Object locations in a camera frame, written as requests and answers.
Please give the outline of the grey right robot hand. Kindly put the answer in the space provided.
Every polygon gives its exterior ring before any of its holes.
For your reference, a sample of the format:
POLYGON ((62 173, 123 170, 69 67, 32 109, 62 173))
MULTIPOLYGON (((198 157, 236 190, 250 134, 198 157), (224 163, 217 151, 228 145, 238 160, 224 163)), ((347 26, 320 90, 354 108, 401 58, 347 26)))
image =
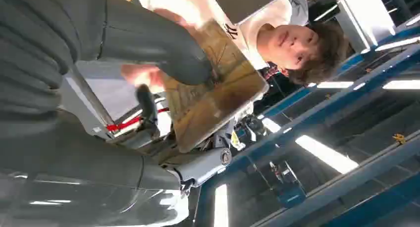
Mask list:
POLYGON ((227 146, 164 169, 86 132, 60 108, 78 61, 156 65, 198 85, 210 62, 187 27, 125 0, 0 0, 0 224, 169 226, 188 191, 231 161, 227 146))

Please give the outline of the person's left hand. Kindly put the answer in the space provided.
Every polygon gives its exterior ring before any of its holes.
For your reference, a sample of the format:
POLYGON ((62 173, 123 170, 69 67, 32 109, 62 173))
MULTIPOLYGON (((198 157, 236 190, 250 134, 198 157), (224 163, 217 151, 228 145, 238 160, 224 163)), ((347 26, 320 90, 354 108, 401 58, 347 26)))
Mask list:
POLYGON ((163 72, 150 64, 123 64, 121 75, 135 87, 147 85, 153 94, 164 92, 163 72))

